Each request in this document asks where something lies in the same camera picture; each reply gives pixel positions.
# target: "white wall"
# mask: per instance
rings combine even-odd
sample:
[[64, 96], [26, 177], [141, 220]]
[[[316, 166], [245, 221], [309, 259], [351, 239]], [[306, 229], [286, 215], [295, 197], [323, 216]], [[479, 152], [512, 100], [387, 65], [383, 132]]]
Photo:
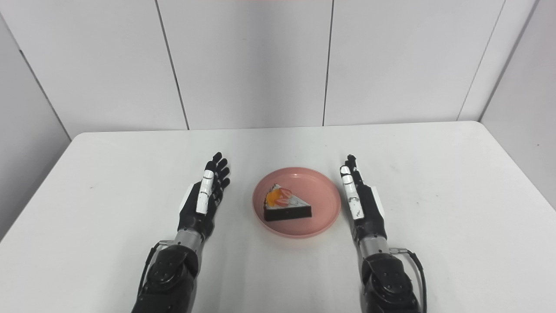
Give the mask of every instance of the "white wall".
[[69, 142], [0, 16], [0, 239]]
[[479, 120], [535, 0], [505, 0], [458, 120]]
[[154, 0], [0, 0], [71, 137], [186, 129]]
[[556, 208], [554, 16], [540, 0], [481, 121]]
[[533, 3], [0, 0], [0, 12], [75, 136], [186, 118], [193, 129], [477, 120]]
[[[520, 1], [336, 1], [325, 124], [456, 120], [504, 9], [522, 21], [493, 33], [489, 56], [505, 57], [480, 78], [496, 82], [534, 0]], [[477, 120], [487, 98], [466, 117]]]
[[332, 0], [163, 0], [191, 129], [322, 125]]

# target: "humanoid robot hand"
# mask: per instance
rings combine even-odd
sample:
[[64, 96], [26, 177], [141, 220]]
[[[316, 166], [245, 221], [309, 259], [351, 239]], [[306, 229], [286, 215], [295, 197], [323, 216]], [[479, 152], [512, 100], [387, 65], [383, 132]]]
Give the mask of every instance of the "humanoid robot hand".
[[347, 156], [345, 165], [340, 168], [340, 175], [354, 220], [352, 232], [354, 241], [359, 243], [370, 235], [378, 235], [386, 239], [378, 194], [376, 189], [363, 182], [353, 155]]
[[210, 237], [216, 209], [222, 201], [224, 189], [230, 184], [227, 165], [228, 160], [220, 152], [207, 162], [202, 180], [193, 185], [181, 209], [178, 231], [191, 229], [199, 233], [203, 241]]

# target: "white finger segment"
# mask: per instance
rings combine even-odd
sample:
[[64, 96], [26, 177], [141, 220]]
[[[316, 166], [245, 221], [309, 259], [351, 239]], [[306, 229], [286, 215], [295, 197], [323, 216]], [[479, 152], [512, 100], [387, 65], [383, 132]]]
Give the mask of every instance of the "white finger segment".
[[349, 204], [349, 210], [351, 211], [351, 216], [353, 219], [364, 218], [363, 208], [361, 207], [361, 201], [359, 200], [359, 194], [355, 188], [355, 183], [353, 182], [353, 177], [349, 171], [348, 167], [341, 167], [340, 173], [344, 174], [342, 176], [342, 184], [344, 185], [344, 190], [346, 191], [347, 203]]
[[214, 181], [214, 173], [211, 170], [205, 170], [203, 179], [201, 180], [201, 188], [197, 197], [197, 213], [206, 214], [209, 209], [209, 196], [212, 193], [212, 182]]

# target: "black arm joint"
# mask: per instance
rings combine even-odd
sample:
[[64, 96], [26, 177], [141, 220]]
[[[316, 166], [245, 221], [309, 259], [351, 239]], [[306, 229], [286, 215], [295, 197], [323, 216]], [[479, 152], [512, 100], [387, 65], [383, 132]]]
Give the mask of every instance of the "black arm joint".
[[185, 312], [198, 272], [193, 250], [177, 244], [160, 250], [132, 313]]
[[387, 253], [378, 253], [363, 261], [361, 278], [373, 312], [417, 312], [418, 302], [402, 262]]

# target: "white table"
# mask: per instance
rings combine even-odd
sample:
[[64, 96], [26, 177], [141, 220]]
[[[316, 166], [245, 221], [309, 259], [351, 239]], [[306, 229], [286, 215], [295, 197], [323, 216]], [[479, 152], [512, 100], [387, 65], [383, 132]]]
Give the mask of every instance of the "white table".
[[149, 248], [174, 237], [186, 188], [218, 150], [232, 183], [193, 312], [360, 312], [347, 214], [286, 239], [251, 208], [282, 167], [340, 186], [349, 153], [378, 186], [390, 245], [419, 255], [429, 312], [556, 311], [556, 212], [475, 122], [79, 135], [0, 243], [0, 311], [130, 312]]

